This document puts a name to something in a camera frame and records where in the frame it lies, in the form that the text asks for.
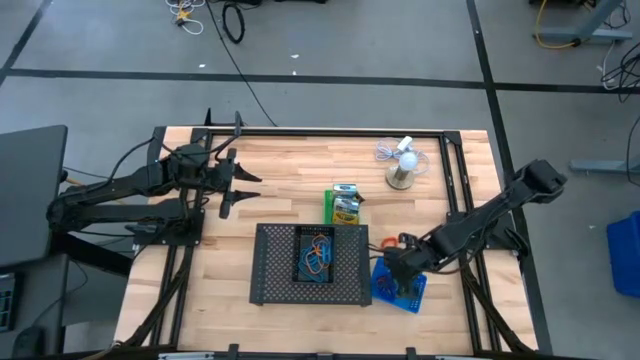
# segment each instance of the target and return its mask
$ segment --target wooden table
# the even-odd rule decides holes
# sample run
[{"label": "wooden table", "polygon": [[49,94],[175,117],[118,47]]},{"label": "wooden table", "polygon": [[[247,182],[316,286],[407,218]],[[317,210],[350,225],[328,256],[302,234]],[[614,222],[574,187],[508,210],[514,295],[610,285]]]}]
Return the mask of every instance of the wooden table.
[{"label": "wooden table", "polygon": [[[169,127],[165,144],[189,142],[190,127]],[[476,206],[500,191],[485,131],[461,131],[469,181]],[[214,145],[225,137],[216,136]],[[233,143],[238,162],[262,183],[235,181],[238,190],[262,196],[239,202],[229,219],[218,218],[219,195],[206,205],[202,243],[195,250],[189,279],[181,350],[332,352],[404,354],[471,354],[471,343],[459,275],[428,275],[419,314],[381,301],[373,305],[281,305],[249,303],[249,284],[257,223],[322,223],[323,191],[334,183],[355,183],[362,196],[362,223],[369,239],[379,244],[400,232],[422,235],[441,224],[448,210],[438,142],[415,139],[425,151],[430,171],[406,191],[392,190],[384,180],[393,163],[376,161],[378,138],[243,136]],[[453,172],[457,176],[455,160]],[[462,194],[457,186],[457,193]],[[154,198],[158,202],[164,198]],[[462,196],[459,196],[464,209]],[[124,297],[115,338],[128,338],[157,300],[166,246],[149,246],[135,261]],[[508,251],[485,251],[493,301],[509,325],[529,346],[536,347],[518,261]],[[171,319],[172,309],[165,319]],[[484,314],[476,302],[483,345],[489,348]],[[162,342],[168,339],[165,321]]]}]

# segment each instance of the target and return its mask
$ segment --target yellow cable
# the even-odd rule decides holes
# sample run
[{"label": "yellow cable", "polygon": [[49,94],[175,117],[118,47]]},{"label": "yellow cable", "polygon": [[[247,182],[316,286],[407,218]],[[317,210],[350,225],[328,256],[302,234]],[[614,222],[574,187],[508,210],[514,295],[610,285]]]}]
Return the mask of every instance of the yellow cable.
[{"label": "yellow cable", "polygon": [[540,18],[542,17],[542,12],[544,11],[545,5],[547,5],[547,0],[542,0],[542,4],[540,5],[540,10],[538,10],[538,16],[536,17],[536,28],[534,31],[534,35],[536,37],[536,41],[538,42],[538,45],[540,45],[540,47],[543,47],[545,49],[556,49],[556,50],[573,47],[575,45],[574,42],[564,44],[564,45],[547,45],[542,42],[542,40],[540,39]]},{"label": "yellow cable", "polygon": [[[83,183],[81,183],[81,182],[79,182],[79,181],[76,181],[76,180],[73,180],[73,179],[71,179],[71,178],[67,178],[67,180],[65,180],[65,181],[66,181],[66,182],[68,182],[69,184],[72,184],[72,185],[76,185],[76,186],[85,186]],[[124,202],[124,201],[122,201],[122,200],[116,200],[116,202],[117,202],[118,204],[120,204],[120,205],[127,205],[127,203],[126,203],[126,202]]]}]

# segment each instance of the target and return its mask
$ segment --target black metal frame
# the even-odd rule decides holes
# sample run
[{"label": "black metal frame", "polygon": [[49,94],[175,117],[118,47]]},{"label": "black metal frame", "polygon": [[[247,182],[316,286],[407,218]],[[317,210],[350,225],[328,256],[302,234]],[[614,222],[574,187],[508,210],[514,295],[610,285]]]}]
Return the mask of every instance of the black metal frame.
[{"label": "black metal frame", "polygon": [[[204,139],[205,141],[205,145],[207,149],[211,148],[211,144],[213,142],[213,136],[214,135],[232,135],[233,134],[233,128],[228,128],[228,127],[221,127],[221,128],[216,128],[214,124],[210,124],[210,123],[206,123],[206,126],[212,126],[209,128],[198,128],[198,127],[194,127],[192,130],[192,136],[191,136],[191,141],[197,141],[198,139]],[[164,138],[166,132],[166,127],[157,127],[154,131],[154,134],[156,136],[159,136],[159,138]],[[430,138],[430,139],[436,139],[439,142],[440,145],[440,153],[441,153],[441,157],[442,157],[442,163],[443,163],[443,175],[444,175],[444,180],[445,180],[445,184],[446,184],[446,190],[447,190],[447,198],[449,201],[449,213],[447,214],[448,216],[455,216],[455,215],[460,215],[460,210],[458,208],[458,202],[457,202],[457,195],[456,195],[456,190],[455,190],[455,179],[453,176],[453,172],[451,170],[451,160],[450,160],[450,156],[449,156],[449,148],[450,146],[453,147],[454,152],[455,152],[455,157],[456,157],[456,163],[459,169],[459,175],[460,175],[460,184],[461,184],[461,188],[462,188],[462,195],[463,195],[463,199],[464,199],[464,204],[465,204],[465,210],[471,210],[473,209],[473,198],[472,198],[472,194],[471,194],[471,186],[469,183],[469,177],[468,177],[468,173],[467,173],[467,168],[466,168],[466,162],[465,162],[465,158],[464,158],[464,151],[462,148],[462,140],[461,140],[461,136],[460,136],[460,132],[459,131],[411,131],[411,130],[370,130],[370,129],[364,129],[364,130],[357,130],[357,129],[304,129],[304,128],[299,128],[299,129],[292,129],[292,128],[243,128],[242,130],[242,134],[243,136],[313,136],[313,137],[404,137],[404,136],[411,136],[414,138]],[[158,158],[159,154],[160,154],[160,147],[157,147],[155,149],[149,149],[148,152],[148,159],[151,161],[152,159],[155,160]],[[196,206],[199,206],[199,204],[201,203],[203,194],[198,193],[196,194]],[[188,266],[191,266],[191,260],[193,257],[193,251],[194,248],[192,246],[186,247],[185,249],[185,257],[187,257],[186,261],[188,261]],[[167,284],[169,283],[170,280],[170,276],[173,272],[173,266],[175,263],[175,255],[176,255],[176,247],[175,246],[170,246],[169,247],[169,251],[167,253],[167,261],[165,264],[165,269],[164,269],[164,274],[163,274],[163,279],[162,279],[162,283],[161,283],[161,289],[160,289],[160,294],[164,293]],[[480,287],[482,288],[482,290],[485,292],[485,294],[488,296],[489,299],[491,299],[491,293],[490,293],[490,286],[489,286],[489,281],[488,281],[488,274],[487,274],[487,269],[486,269],[486,264],[484,261],[484,257],[482,256],[482,252],[476,256],[475,258],[476,260],[476,267],[477,267],[477,273],[478,273],[478,277],[479,277],[479,283],[480,283]],[[524,272],[531,272],[533,271],[532,274],[526,274],[525,273],[525,277],[529,278],[529,277],[533,277],[533,278],[537,278],[536,274],[535,274],[535,269],[532,267],[524,267],[521,266],[521,271]],[[181,323],[182,323],[182,315],[183,315],[183,311],[184,311],[184,303],[185,303],[185,299],[186,299],[186,291],[187,291],[187,280],[185,280],[185,282],[183,283],[182,287],[180,288],[178,294],[177,294],[177,301],[176,301],[176,309],[174,312],[174,317],[173,317],[173,322],[172,322],[172,326],[171,326],[171,337],[170,337],[170,341],[169,344],[171,346],[176,346],[178,345],[178,340],[179,340],[179,335],[180,335],[180,327],[181,327]],[[462,281],[462,287],[463,287],[463,293],[464,293],[464,300],[465,300],[465,310],[467,312],[467,320],[468,320],[468,325],[469,325],[469,335],[470,335],[470,340],[471,340],[471,344],[472,344],[472,349],[473,352],[475,354],[479,354],[482,353],[483,351],[486,351],[483,349],[482,346],[482,342],[481,342],[481,338],[480,338],[480,330],[479,330],[479,324],[478,324],[478,319],[477,319],[477,313],[476,313],[476,308],[475,308],[475,304],[474,304],[474,297],[472,295],[471,290],[468,288],[468,286],[465,285],[464,281]],[[156,327],[154,328],[153,332],[152,332],[152,336],[151,336],[151,342],[150,345],[151,346],[156,346],[159,343],[159,339],[160,339],[160,329],[162,328],[162,323],[163,323],[163,319],[161,318],[160,321],[158,321],[158,323],[156,324]],[[491,351],[494,352],[499,352],[501,351],[501,346],[500,346],[500,337],[498,335],[498,332],[496,330],[495,325],[493,324],[493,322],[488,318],[487,316],[487,324],[489,327],[489,340],[490,340],[490,348]],[[548,331],[546,329],[543,329],[543,333],[548,333]],[[413,353],[415,354],[415,349],[414,348],[407,348],[407,354]],[[274,354],[274,353],[260,353],[261,356],[265,356],[265,357],[271,357],[271,356],[275,356],[278,355],[278,357],[290,357],[290,356],[298,356],[299,354]],[[334,354],[340,357],[343,356],[347,356],[346,354]],[[371,357],[376,357],[376,358],[394,358],[394,356],[382,356],[382,355],[373,355],[373,356],[366,356],[368,358]],[[429,358],[429,356],[418,356],[418,358]]]}]

